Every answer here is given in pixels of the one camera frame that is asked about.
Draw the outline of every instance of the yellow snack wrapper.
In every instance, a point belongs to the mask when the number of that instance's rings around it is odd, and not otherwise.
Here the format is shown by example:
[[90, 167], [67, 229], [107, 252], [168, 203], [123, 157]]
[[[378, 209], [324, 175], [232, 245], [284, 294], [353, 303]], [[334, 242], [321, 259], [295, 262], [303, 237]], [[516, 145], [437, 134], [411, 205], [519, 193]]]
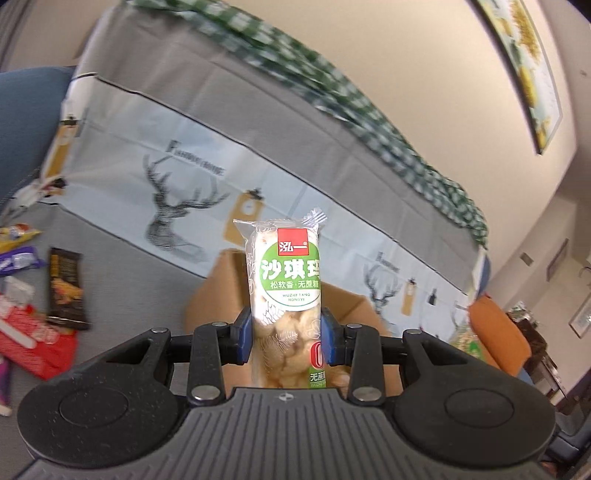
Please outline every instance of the yellow snack wrapper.
[[30, 228], [26, 223], [0, 228], [0, 254], [14, 250], [40, 233], [40, 230]]

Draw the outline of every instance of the green label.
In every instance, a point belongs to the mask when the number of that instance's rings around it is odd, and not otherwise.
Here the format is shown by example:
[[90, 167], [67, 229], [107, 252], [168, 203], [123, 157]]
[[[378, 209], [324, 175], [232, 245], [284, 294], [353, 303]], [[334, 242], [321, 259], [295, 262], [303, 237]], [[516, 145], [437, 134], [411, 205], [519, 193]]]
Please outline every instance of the green label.
[[299, 312], [320, 301], [320, 256], [309, 242], [308, 255], [279, 255], [272, 244], [259, 264], [259, 282], [264, 296], [284, 310]]
[[470, 342], [467, 353], [476, 357], [477, 359], [484, 360], [484, 355], [482, 355], [480, 346], [476, 342]]
[[308, 380], [310, 388], [326, 388], [326, 375], [324, 370], [310, 367]]

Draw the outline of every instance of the candy wrapper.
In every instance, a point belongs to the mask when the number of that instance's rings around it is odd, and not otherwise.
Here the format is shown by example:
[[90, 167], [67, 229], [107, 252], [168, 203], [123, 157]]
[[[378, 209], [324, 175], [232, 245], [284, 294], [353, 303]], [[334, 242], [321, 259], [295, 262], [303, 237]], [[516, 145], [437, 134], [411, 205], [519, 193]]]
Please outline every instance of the candy wrapper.
[[88, 330], [84, 310], [84, 289], [80, 280], [82, 255], [61, 248], [50, 251], [49, 312], [47, 321], [76, 330]]
[[77, 339], [45, 323], [31, 305], [18, 307], [0, 294], [0, 354], [44, 380], [70, 369]]
[[45, 263], [39, 259], [35, 247], [20, 247], [0, 254], [0, 277], [14, 275], [27, 268], [41, 268]]
[[234, 220], [246, 239], [257, 387], [326, 386], [318, 251], [318, 231], [325, 221], [319, 209], [302, 220]]
[[0, 355], [0, 415], [9, 417], [12, 413], [10, 408], [10, 373], [11, 364]]
[[18, 223], [0, 228], [0, 254], [8, 252], [41, 233], [40, 230], [30, 228], [26, 223]]

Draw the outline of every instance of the sachima snack bag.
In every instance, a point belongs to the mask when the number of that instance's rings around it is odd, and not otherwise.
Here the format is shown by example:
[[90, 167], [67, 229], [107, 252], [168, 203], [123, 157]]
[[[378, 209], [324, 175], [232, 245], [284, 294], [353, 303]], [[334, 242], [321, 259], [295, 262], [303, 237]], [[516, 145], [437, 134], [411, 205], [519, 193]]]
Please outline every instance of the sachima snack bag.
[[315, 209], [302, 220], [234, 221], [246, 239], [254, 385], [325, 387], [318, 231], [326, 215]]

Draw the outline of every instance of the framed picture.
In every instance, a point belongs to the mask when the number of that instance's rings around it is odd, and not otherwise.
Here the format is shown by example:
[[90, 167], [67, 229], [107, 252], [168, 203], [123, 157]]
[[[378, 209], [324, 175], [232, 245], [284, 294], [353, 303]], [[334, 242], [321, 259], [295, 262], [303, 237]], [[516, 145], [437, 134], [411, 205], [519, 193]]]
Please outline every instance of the framed picture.
[[591, 326], [591, 293], [587, 295], [587, 298], [569, 322], [569, 325], [579, 338], [583, 338], [583, 335], [587, 333], [589, 326]]
[[548, 264], [548, 267], [546, 268], [546, 281], [550, 281], [552, 279], [552, 277], [554, 276], [554, 274], [556, 273], [556, 271], [558, 270], [558, 267], [562, 265], [562, 262], [566, 258], [566, 254], [569, 251], [568, 247], [569, 247], [569, 239], [565, 238], [564, 242], [562, 242], [562, 245], [558, 249], [558, 252], [556, 252], [556, 255], [554, 256], [554, 258], [552, 259], [552, 261]]
[[470, 0], [482, 14], [511, 72], [542, 154], [562, 119], [550, 64], [522, 0]]

